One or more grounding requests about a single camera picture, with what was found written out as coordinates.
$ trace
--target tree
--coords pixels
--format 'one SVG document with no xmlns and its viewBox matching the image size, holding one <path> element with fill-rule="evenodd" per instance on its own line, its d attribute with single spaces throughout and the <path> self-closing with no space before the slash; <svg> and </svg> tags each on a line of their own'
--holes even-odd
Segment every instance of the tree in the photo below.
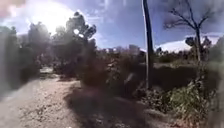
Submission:
<svg viewBox="0 0 224 128">
<path fill-rule="evenodd" d="M 17 88 L 19 82 L 19 65 L 18 65 L 18 49 L 16 28 L 12 27 L 4 31 L 7 33 L 5 41 L 5 71 L 7 81 L 11 87 Z"/>
<path fill-rule="evenodd" d="M 66 27 L 58 27 L 52 39 L 52 50 L 55 58 L 60 61 L 56 67 L 60 73 L 75 75 L 75 70 L 81 70 L 91 64 L 94 59 L 96 43 L 92 36 L 96 26 L 89 27 L 83 15 L 76 12 L 66 22 Z"/>
<path fill-rule="evenodd" d="M 37 58 L 43 54 L 50 42 L 50 33 L 47 27 L 41 22 L 38 24 L 31 24 L 28 31 L 28 42 L 33 49 Z"/>
<path fill-rule="evenodd" d="M 162 52 L 163 52 L 163 50 L 162 50 L 161 47 L 159 47 L 159 48 L 156 49 L 156 54 L 157 54 L 158 56 L 162 55 Z"/>
<path fill-rule="evenodd" d="M 209 40 L 207 36 L 205 36 L 205 39 L 202 43 L 203 48 L 204 49 L 209 49 L 209 48 L 211 48 L 211 45 L 212 45 L 212 41 Z"/>
<path fill-rule="evenodd" d="M 222 12 L 221 8 L 219 9 L 215 6 L 216 2 L 214 0 L 166 1 L 165 8 L 170 15 L 165 20 L 165 27 L 187 26 L 195 32 L 197 59 L 199 62 L 202 60 L 201 29 L 207 21 L 216 19 Z"/>
<path fill-rule="evenodd" d="M 224 36 L 218 39 L 217 43 L 209 50 L 209 59 L 211 61 L 222 62 L 223 61 L 223 52 L 224 48 Z"/>
<path fill-rule="evenodd" d="M 197 46 L 196 46 L 196 39 L 194 37 L 187 37 L 185 43 L 191 47 L 189 53 L 193 58 L 197 60 Z"/>
<path fill-rule="evenodd" d="M 151 21 L 149 16 L 149 9 L 147 0 L 142 0 L 143 6 L 143 14 L 145 18 L 145 31 L 146 31 L 146 46 L 147 46 L 147 54 L 146 54 L 146 63 L 147 63 L 147 88 L 152 86 L 152 68 L 153 68 L 153 42 L 152 42 L 152 28 Z"/>
<path fill-rule="evenodd" d="M 96 33 L 96 26 L 91 27 L 86 24 L 83 15 L 75 12 L 72 18 L 66 22 L 66 29 L 69 33 L 83 36 L 83 38 L 90 39 Z"/>
</svg>

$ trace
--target sunlight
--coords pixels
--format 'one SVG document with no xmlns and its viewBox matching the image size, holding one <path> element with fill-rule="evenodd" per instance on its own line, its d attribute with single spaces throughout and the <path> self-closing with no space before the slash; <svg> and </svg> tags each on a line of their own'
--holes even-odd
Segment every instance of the sunlight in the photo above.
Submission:
<svg viewBox="0 0 224 128">
<path fill-rule="evenodd" d="M 74 33 L 75 33 L 76 35 L 78 35 L 78 34 L 79 34 L 79 30 L 78 30 L 78 29 L 75 29 L 75 30 L 74 30 Z"/>
<path fill-rule="evenodd" d="M 37 4 L 31 22 L 42 22 L 52 34 L 58 26 L 65 26 L 66 21 L 72 17 L 74 12 L 68 7 L 57 2 L 45 2 Z"/>
</svg>

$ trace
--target ground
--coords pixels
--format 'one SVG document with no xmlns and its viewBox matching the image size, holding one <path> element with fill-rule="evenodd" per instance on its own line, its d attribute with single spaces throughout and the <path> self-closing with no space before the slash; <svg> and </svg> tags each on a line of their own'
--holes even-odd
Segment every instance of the ground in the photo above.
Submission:
<svg viewBox="0 0 224 128">
<path fill-rule="evenodd" d="M 75 80 L 36 79 L 0 102 L 0 128 L 169 128 L 170 118 Z"/>
</svg>

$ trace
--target bare branch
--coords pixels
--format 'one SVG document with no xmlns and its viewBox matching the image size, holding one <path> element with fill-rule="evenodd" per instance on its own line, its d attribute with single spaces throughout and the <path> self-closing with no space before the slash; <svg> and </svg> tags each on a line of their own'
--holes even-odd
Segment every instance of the bare branch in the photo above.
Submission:
<svg viewBox="0 0 224 128">
<path fill-rule="evenodd" d="M 171 11 L 169 11 L 169 12 L 170 12 L 171 14 L 173 14 L 173 15 L 178 16 L 179 18 L 181 18 L 184 22 L 186 22 L 186 24 L 187 24 L 189 27 L 195 29 L 195 26 L 192 25 L 191 22 L 190 22 L 187 18 L 185 18 L 185 17 L 184 17 L 183 15 L 181 15 L 178 11 L 176 11 L 175 8 L 173 8 L 173 9 L 172 9 Z"/>
<path fill-rule="evenodd" d="M 191 20 L 193 21 L 194 25 L 196 26 L 197 23 L 196 23 L 196 21 L 194 20 L 194 13 L 193 13 L 191 4 L 189 3 L 189 0 L 185 0 L 185 2 L 186 2 L 186 4 L 187 4 L 187 6 L 188 6 L 188 9 L 189 9 L 189 12 L 190 12 Z"/>
<path fill-rule="evenodd" d="M 174 20 L 174 21 L 167 21 L 164 25 L 164 28 L 174 28 L 176 26 L 183 26 L 188 25 L 184 20 Z"/>
<path fill-rule="evenodd" d="M 212 11 L 212 9 L 208 9 L 206 13 L 202 16 L 201 21 L 198 24 L 198 27 L 201 28 L 202 24 L 209 18 L 211 18 L 215 13 Z"/>
</svg>

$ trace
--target sandy ground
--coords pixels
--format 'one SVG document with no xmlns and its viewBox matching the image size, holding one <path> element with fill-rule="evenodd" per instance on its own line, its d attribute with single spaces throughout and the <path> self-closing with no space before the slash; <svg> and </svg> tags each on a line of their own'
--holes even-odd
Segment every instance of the sandy ground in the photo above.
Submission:
<svg viewBox="0 0 224 128">
<path fill-rule="evenodd" d="M 78 81 L 33 80 L 0 102 L 0 128 L 168 128 L 167 117 L 119 98 L 82 92 Z"/>
</svg>

